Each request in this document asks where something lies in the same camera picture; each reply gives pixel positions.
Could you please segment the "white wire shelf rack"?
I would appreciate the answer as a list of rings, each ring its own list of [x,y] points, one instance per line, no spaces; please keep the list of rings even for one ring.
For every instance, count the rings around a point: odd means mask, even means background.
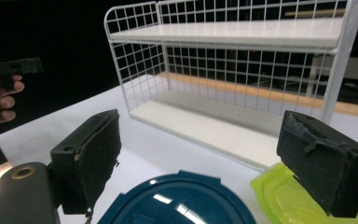
[[[150,1],[103,24],[131,117],[266,169],[284,112],[337,109],[358,0]]]

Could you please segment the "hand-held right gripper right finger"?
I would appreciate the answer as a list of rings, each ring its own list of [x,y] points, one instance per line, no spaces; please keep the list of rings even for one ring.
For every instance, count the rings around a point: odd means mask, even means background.
[[[287,110],[277,155],[326,214],[356,217],[358,142],[318,119]]]

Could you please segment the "white table cover sheet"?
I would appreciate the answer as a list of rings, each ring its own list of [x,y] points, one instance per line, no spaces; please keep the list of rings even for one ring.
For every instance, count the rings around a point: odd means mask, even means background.
[[[156,176],[180,170],[219,177],[246,204],[259,224],[269,224],[250,186],[259,170],[205,147],[167,133],[129,116],[120,87],[0,134],[0,148],[17,166],[29,161],[50,162],[49,152],[94,114],[110,108],[119,111],[122,149],[119,165],[96,203],[92,222],[97,223],[119,193],[127,192]]]

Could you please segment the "white desk frame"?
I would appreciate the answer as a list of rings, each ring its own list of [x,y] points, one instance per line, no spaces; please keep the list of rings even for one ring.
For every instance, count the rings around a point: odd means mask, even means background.
[[[334,58],[332,56],[315,55],[312,59],[309,83],[306,95],[311,96],[316,88],[315,82],[319,77],[329,77]],[[344,77],[358,81],[358,58],[350,57]]]

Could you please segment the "small green lidded container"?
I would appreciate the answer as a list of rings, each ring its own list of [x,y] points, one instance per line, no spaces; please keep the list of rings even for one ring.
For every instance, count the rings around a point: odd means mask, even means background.
[[[354,218],[328,216],[282,162],[251,181],[256,198],[272,224],[358,224]]]

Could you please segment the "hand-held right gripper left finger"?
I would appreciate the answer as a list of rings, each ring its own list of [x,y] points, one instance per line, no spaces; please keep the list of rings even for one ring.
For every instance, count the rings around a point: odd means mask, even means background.
[[[88,118],[50,151],[54,190],[66,215],[94,208],[120,150],[119,114],[111,109]]]

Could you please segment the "round dark blue lidded container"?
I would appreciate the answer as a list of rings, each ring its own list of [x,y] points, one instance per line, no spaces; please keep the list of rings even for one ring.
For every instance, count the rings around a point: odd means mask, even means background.
[[[256,224],[244,202],[216,177],[180,171],[121,193],[97,224]]]

